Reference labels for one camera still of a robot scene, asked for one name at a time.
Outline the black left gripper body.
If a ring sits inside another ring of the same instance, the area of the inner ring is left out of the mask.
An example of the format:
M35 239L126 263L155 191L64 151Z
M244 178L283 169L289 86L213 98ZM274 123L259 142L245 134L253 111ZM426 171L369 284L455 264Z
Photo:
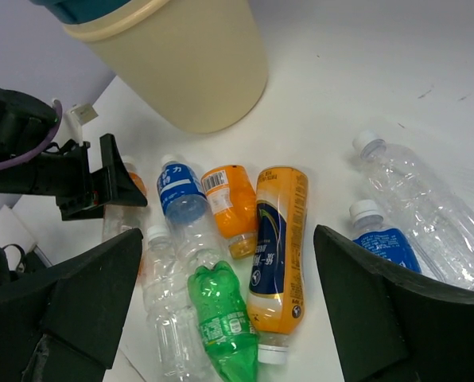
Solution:
M89 144L55 137L62 103L0 88L0 193L55 197L63 220L91 205Z

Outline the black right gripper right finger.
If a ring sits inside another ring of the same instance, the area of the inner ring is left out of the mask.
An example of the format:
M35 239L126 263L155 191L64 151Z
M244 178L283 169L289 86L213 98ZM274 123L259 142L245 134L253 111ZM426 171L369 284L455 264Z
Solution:
M323 225L313 245L346 381L474 381L474 291L389 262Z

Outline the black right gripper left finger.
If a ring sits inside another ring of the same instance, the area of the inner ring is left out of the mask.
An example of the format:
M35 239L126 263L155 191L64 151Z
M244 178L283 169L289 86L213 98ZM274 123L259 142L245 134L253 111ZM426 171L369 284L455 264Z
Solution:
M134 228L12 278L0 248L0 381L101 381L114 363L141 256Z

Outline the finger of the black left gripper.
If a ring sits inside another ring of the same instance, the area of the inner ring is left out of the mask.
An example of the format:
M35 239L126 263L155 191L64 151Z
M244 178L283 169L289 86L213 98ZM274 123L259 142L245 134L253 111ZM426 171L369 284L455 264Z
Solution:
M114 135L105 134L99 142L102 168L91 174L95 203L88 210L89 217L103 218L104 208L108 205L146 207L146 196L124 166Z

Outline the blue label clear bottle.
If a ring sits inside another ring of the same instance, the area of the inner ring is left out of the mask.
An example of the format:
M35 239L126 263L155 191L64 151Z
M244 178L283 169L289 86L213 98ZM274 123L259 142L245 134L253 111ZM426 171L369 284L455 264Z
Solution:
M226 258L227 249L202 184L188 164L174 155L165 155L157 193L177 256L188 275L200 266L212 268Z

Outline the large clear plastic bottle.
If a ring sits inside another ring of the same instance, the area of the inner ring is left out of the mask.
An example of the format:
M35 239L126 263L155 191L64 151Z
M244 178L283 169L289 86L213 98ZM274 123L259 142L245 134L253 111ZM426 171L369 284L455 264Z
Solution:
M474 211L410 148L373 131L352 142L367 193L436 280L474 291Z

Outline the short orange bottle barcode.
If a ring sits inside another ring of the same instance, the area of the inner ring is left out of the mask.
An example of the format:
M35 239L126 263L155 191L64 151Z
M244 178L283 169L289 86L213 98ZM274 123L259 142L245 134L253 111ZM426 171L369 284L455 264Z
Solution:
M258 234L256 193L243 166L220 166L201 178L204 193L233 259L255 251Z

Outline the small clear plastic bottle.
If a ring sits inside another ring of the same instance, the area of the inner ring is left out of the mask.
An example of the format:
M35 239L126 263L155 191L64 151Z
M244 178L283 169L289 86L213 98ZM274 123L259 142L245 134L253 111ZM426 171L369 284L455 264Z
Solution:
M214 381L196 312L187 290L187 275L173 247L169 229L153 225L146 232L142 292L147 325L157 343L163 381Z

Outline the green plastic bottle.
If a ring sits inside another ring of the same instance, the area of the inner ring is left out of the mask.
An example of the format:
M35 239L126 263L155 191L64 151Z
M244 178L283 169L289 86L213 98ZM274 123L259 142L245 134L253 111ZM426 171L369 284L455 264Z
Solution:
M239 278L231 265L199 266L188 277L204 350L224 381L258 379L258 332L247 314Z

